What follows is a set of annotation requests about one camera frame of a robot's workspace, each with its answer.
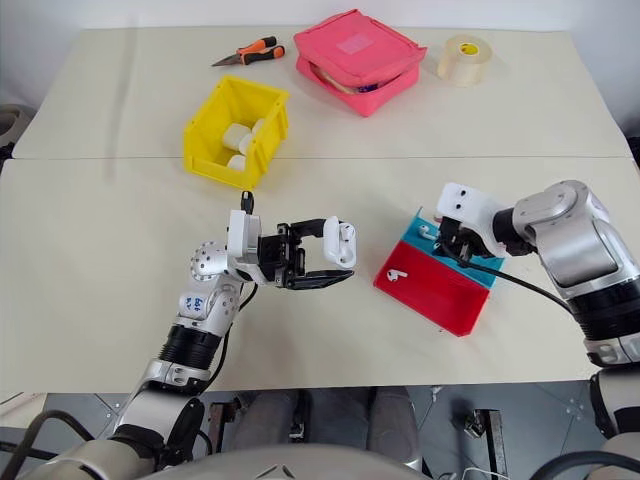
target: pliers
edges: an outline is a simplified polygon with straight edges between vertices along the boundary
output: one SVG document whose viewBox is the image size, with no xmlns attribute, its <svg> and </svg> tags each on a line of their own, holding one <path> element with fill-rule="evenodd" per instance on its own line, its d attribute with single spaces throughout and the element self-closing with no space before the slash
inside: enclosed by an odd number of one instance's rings
<svg viewBox="0 0 640 480">
<path fill-rule="evenodd" d="M 278 40 L 276 37 L 265 37 L 253 42 L 251 45 L 236 50 L 236 53 L 223 58 L 219 62 L 211 65 L 219 67 L 221 65 L 249 65 L 250 63 L 260 60 L 273 60 L 284 55 L 284 47 L 276 45 Z"/>
</svg>

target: white table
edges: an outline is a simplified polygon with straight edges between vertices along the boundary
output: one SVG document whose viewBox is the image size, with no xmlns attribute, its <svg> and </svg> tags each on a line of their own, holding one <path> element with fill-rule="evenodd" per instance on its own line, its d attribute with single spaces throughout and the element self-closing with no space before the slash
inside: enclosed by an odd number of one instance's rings
<svg viewBox="0 0 640 480">
<path fill-rule="evenodd" d="M 358 229 L 357 272 L 321 291 L 259 290 L 236 319 L 214 388 L 586 378 L 595 367 L 580 329 L 539 295 L 498 280 L 474 332 L 456 338 L 371 285 L 417 208 L 433 214 L 445 182 L 510 203 L 566 178 L 593 188 L 640 258 L 640 181 L 625 157 L 274 160 L 255 192 L 264 233 L 336 214 Z M 238 190 L 185 173 L 179 159 L 8 161 L 3 389 L 129 391 L 165 340 L 193 249 L 224 241 L 238 202 Z M 317 248 L 308 257 L 320 266 Z M 552 288 L 533 256 L 505 271 Z"/>
<path fill-rule="evenodd" d="M 400 29 L 427 45 L 420 81 L 367 119 L 295 70 L 304 27 L 88 30 L 77 39 L 18 158 L 182 157 L 182 131 L 224 74 L 288 90 L 278 158 L 631 156 L 567 33 Z M 495 57 L 485 81 L 434 75 L 445 41 L 468 32 Z M 274 34 L 287 55 L 211 68 Z"/>
</svg>

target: pink zippered bag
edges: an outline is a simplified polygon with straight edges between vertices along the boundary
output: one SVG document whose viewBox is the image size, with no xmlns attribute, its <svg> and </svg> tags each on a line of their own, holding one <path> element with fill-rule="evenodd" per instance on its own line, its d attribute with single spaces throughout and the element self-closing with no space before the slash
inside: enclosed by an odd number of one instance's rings
<svg viewBox="0 0 640 480">
<path fill-rule="evenodd" d="M 413 85 L 426 47 L 351 10 L 294 36 L 297 69 L 361 115 Z"/>
</svg>

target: floor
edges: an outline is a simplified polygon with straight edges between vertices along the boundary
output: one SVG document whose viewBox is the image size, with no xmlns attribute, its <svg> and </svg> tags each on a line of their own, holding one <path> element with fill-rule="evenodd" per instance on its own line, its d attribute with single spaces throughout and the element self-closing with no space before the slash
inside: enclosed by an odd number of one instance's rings
<svg viewBox="0 0 640 480">
<path fill-rule="evenodd" d="M 484 437 L 471 439 L 452 423 L 458 412 L 473 408 L 501 411 L 507 467 L 514 480 L 528 479 L 538 467 L 557 455 L 597 449 L 604 442 L 593 424 L 586 382 L 454 385 L 441 390 L 411 386 L 408 389 L 415 405 L 423 455 L 435 479 L 448 472 L 460 473 L 470 466 L 489 468 Z M 311 394 L 316 413 L 311 420 L 312 425 L 315 423 L 311 429 L 313 441 L 362 448 L 367 431 L 365 389 L 319 389 Z M 205 405 L 233 398 L 231 393 L 205 395 Z M 125 399 L 124 394 L 50 394 L 45 408 L 68 411 L 92 434 L 104 437 L 110 434 Z M 19 442 L 23 433 L 19 429 L 2 428 L 0 439 Z M 35 447 L 59 452 L 78 442 L 72 431 L 53 420 L 45 424 Z M 204 446 L 196 445 L 196 457 L 203 455 Z M 0 453 L 0 469 L 8 458 L 8 453 Z M 39 463 L 30 459 L 24 468 L 33 468 Z M 558 478 L 582 480 L 585 474 L 585 469 L 575 469 Z M 488 476 L 481 473 L 470 472 L 466 480 L 486 478 Z"/>
</svg>

